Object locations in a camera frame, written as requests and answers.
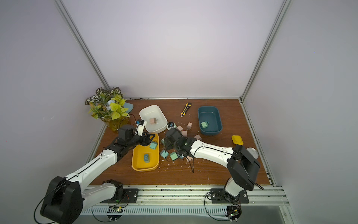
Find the teal plug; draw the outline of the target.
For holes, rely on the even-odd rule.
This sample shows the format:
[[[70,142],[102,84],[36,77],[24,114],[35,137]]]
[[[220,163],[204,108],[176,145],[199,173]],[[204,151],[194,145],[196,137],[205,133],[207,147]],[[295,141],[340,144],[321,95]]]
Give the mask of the teal plug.
[[[149,154],[145,154],[145,155],[144,155],[144,162],[145,162],[145,163],[149,163],[149,162],[150,162],[150,156],[149,156]]]
[[[151,144],[149,145],[150,149],[153,149],[153,150],[155,150],[157,148],[157,146],[158,146],[158,143],[155,141],[152,141]]]

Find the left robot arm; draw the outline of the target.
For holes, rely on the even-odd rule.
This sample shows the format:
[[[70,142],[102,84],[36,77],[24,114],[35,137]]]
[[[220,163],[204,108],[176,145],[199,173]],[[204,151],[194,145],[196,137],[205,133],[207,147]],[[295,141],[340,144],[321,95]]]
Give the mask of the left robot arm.
[[[86,188],[109,167],[120,161],[136,146],[148,146],[155,135],[144,131],[144,126],[124,125],[111,144],[89,163],[66,177],[57,176],[49,183],[45,197],[34,212],[58,224],[72,224],[82,211],[113,198],[122,187],[108,181],[86,192]]]

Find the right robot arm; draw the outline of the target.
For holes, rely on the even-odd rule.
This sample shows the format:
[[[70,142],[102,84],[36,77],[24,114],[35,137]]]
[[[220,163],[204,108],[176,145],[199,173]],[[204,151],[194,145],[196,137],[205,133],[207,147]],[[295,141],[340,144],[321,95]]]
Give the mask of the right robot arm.
[[[174,149],[178,155],[205,159],[226,167],[231,175],[224,187],[224,196],[237,198],[243,190],[253,191],[260,170],[259,153],[254,148],[242,145],[220,147],[201,140],[185,137],[176,128],[167,131],[164,138],[166,149]]]

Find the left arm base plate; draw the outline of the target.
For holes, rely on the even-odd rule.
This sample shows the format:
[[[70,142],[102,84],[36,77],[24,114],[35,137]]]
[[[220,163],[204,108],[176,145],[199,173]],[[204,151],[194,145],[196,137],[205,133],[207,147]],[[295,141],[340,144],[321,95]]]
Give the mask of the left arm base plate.
[[[124,188],[120,189],[115,196],[100,202],[101,204],[105,203],[124,203],[124,204],[135,204],[137,202],[137,198],[139,196],[139,189],[131,189],[131,188]]]

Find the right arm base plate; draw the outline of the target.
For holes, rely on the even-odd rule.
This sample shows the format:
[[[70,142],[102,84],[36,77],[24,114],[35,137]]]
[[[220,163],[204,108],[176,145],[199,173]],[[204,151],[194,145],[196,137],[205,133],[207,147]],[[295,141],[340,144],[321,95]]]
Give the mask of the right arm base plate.
[[[212,203],[230,203],[230,204],[247,204],[249,198],[245,189],[241,190],[237,196],[232,196],[224,189],[213,188],[210,190],[208,198]]]

